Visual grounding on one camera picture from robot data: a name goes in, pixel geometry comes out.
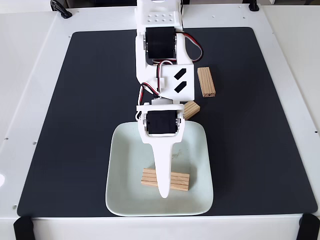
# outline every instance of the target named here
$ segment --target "black clamp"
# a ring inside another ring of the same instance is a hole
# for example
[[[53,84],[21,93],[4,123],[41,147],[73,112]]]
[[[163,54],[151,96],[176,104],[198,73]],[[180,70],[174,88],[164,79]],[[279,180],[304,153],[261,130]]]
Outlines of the black clamp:
[[[320,220],[312,214],[303,214],[299,221],[299,231],[296,240],[317,240]]]
[[[243,4],[249,4],[249,9],[251,12],[259,11],[259,6],[257,4],[257,0],[243,0]]]
[[[72,17],[72,13],[67,11],[64,6],[62,6],[62,4],[57,0],[50,0],[50,5],[52,11],[58,11],[59,13],[61,13],[61,17],[63,17],[64,19]]]

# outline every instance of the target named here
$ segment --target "white table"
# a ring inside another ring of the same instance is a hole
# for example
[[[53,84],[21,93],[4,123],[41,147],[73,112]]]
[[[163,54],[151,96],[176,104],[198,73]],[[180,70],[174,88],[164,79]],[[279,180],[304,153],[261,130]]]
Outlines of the white table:
[[[183,22],[186,28],[253,28],[319,200],[320,138],[313,120],[319,127],[320,70],[313,66],[320,63],[317,45],[320,8],[264,6],[260,9],[250,12],[245,4],[187,6]],[[132,7],[71,11],[73,17],[67,20],[56,12],[0,14],[0,110],[1,116],[5,115],[0,118],[0,139],[8,138],[0,142],[0,173],[6,177],[0,187],[3,239],[15,239],[12,224],[17,215],[12,206],[19,202],[35,150],[33,144],[40,135],[69,36],[76,31],[136,27]],[[59,51],[48,47],[53,44]],[[153,239],[294,240],[300,216],[36,219],[34,232],[37,240],[141,239],[142,234]]]

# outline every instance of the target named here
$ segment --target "white tabletop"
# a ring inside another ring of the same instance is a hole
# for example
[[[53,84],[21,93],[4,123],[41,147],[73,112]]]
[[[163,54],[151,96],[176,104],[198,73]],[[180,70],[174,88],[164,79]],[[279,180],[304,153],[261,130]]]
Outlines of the white tabletop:
[[[265,17],[260,12],[253,15],[251,12],[247,12],[245,9],[247,6],[241,4],[230,5],[210,5],[201,7],[188,7],[186,8],[186,21],[187,27],[196,27],[197,23],[194,19],[201,17],[196,15],[196,12],[210,14],[214,16],[217,27],[230,27],[233,26],[231,19],[234,16],[241,16],[244,23],[243,25],[257,26],[258,23],[251,22],[253,19],[261,21],[264,25]],[[290,66],[295,80],[298,82],[298,86],[302,92],[303,98],[307,103],[307,107],[315,121],[316,125],[320,126],[320,108],[317,108],[319,103],[320,83],[317,81],[319,78],[319,69],[313,66],[317,66],[320,63],[319,56],[320,46],[317,46],[317,40],[320,35],[320,28],[317,26],[320,18],[320,8],[317,6],[264,6],[261,8],[266,12],[267,18],[271,24],[273,32],[279,41],[282,51],[286,57],[286,60]],[[96,25],[93,30],[104,29],[106,24],[107,14],[113,13],[120,15],[121,20],[117,22],[117,29],[134,29],[134,23],[128,23],[125,19],[132,17],[131,8],[109,8],[105,10],[103,8],[96,9],[73,9],[74,14],[73,22],[78,19],[94,17]],[[2,76],[0,78],[0,110],[6,112],[6,117],[0,119],[0,139],[8,137],[8,140],[4,140],[0,146],[0,173],[2,169],[16,171],[17,175],[25,175],[28,171],[30,163],[28,161],[17,161],[17,154],[15,152],[15,146],[21,146],[21,150],[24,151],[24,155],[32,156],[34,149],[24,146],[23,140],[28,140],[30,144],[33,141],[37,141],[41,126],[48,109],[51,95],[55,86],[54,81],[50,81],[49,77],[47,82],[42,81],[43,71],[46,64],[44,61],[45,55],[50,55],[50,51],[45,47],[50,39],[49,32],[54,32],[55,26],[61,27],[62,21],[54,12],[39,12],[39,13],[19,13],[19,14],[0,14],[0,51],[2,56],[0,58],[0,72]],[[202,27],[211,24],[202,21]],[[86,21],[81,22],[77,26],[78,31],[85,31],[88,29]],[[282,87],[283,82],[277,81],[279,76],[274,76],[275,73],[285,74],[282,75],[287,78],[285,69],[286,66],[283,61],[279,61],[283,56],[279,55],[279,59],[270,58],[270,54],[266,53],[268,49],[278,48],[276,42],[272,38],[268,41],[269,36],[263,38],[263,30],[268,33],[269,29],[266,26],[265,29],[256,30],[255,34],[260,44],[261,51],[265,57],[267,66],[270,70],[270,74],[275,82],[276,89],[280,95],[281,103],[284,107],[287,118],[289,118],[290,127],[293,130],[297,144],[300,146],[299,151],[309,152],[307,146],[303,143],[305,136],[300,131],[310,131],[313,133],[316,131],[313,124],[309,124],[309,127],[305,129],[299,129],[295,121],[292,119],[292,106],[290,105],[290,95],[286,95],[285,90]],[[59,33],[64,34],[68,38],[69,29],[60,28]],[[62,53],[58,56],[53,56],[55,61],[58,62],[56,66],[53,66],[51,71],[54,71],[53,78],[57,78],[59,74],[60,65],[64,59],[65,51],[68,47],[67,39],[61,38],[56,41],[60,41],[62,46]],[[290,86],[290,91],[295,92],[294,86]],[[40,99],[34,90],[43,90],[43,101]],[[298,101],[296,97],[292,97],[292,101]],[[32,108],[28,103],[37,103],[37,109],[42,109],[40,113],[32,112]],[[303,118],[303,121],[309,121],[308,116]],[[28,128],[23,128],[26,137],[23,139],[15,139],[14,144],[12,139],[18,138],[20,132],[16,128],[29,123],[30,128],[32,124],[36,127],[31,131]],[[12,157],[12,161],[5,159],[6,157]],[[320,182],[315,177],[316,169],[314,159],[319,156],[308,156],[303,154],[304,165],[310,179],[313,191],[318,193]],[[19,199],[21,190],[21,183],[17,182],[10,186],[10,194],[12,199]],[[17,202],[1,202],[7,207]],[[4,216],[11,216],[10,212],[5,209]],[[141,239],[143,236],[152,236],[152,239],[238,239],[238,240],[294,240],[297,237],[299,229],[299,218],[301,215],[270,215],[270,216],[227,216],[227,217],[153,217],[153,218],[65,218],[65,219],[36,219],[34,220],[34,232],[37,240],[50,239],[50,240],[62,240],[62,239],[103,239],[103,238],[117,238],[117,239]],[[12,224],[15,220],[14,217],[2,217],[0,220],[0,234],[3,239],[13,240],[15,239]]]

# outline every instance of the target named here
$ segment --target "black diamond marking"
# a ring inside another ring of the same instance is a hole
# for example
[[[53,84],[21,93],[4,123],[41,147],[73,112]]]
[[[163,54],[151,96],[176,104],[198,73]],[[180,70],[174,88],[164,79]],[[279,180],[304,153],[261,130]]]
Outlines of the black diamond marking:
[[[176,75],[174,75],[175,79],[179,80],[185,73],[187,72],[186,68],[182,68]]]
[[[177,93],[180,93],[180,91],[181,91],[182,89],[184,89],[185,86],[187,86],[187,82],[186,82],[186,81],[183,81],[183,82],[181,82],[174,90],[175,90]]]

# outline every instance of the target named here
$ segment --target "stack of wooden blocks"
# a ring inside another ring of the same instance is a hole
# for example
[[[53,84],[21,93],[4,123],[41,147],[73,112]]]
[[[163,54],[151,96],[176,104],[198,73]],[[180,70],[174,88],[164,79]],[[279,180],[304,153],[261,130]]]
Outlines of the stack of wooden blocks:
[[[181,191],[188,191],[189,189],[188,173],[171,172],[170,188]],[[141,184],[146,186],[158,186],[156,170],[152,168],[144,168],[142,173]]]

